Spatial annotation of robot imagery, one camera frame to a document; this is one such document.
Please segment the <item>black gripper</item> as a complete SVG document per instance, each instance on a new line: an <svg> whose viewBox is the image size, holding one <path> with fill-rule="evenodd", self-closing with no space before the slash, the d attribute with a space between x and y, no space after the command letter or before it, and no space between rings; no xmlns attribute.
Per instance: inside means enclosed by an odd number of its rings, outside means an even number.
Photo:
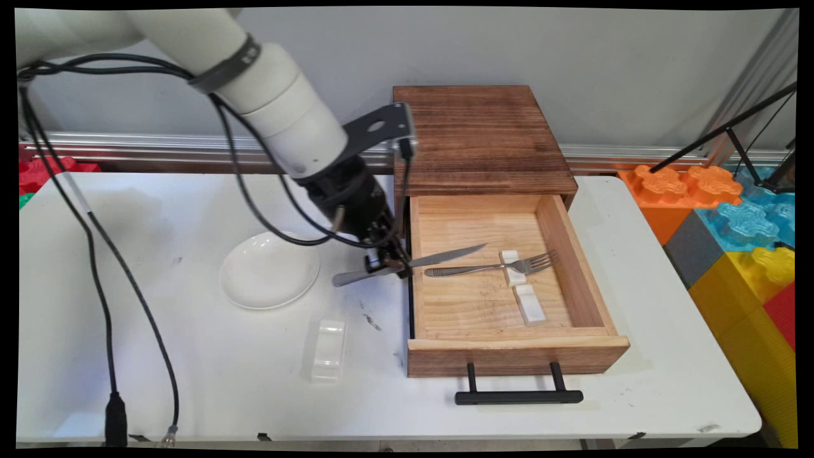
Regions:
<svg viewBox="0 0 814 458"><path fill-rule="evenodd" d="M357 238L352 246L378 246L366 249L364 269L369 274L396 274L409 279L413 269L395 227L385 192L359 157L336 162L319 174L299 179L299 185L322 214L334 223L340 207L344 208L338 229L331 233L346 233Z"/></svg>

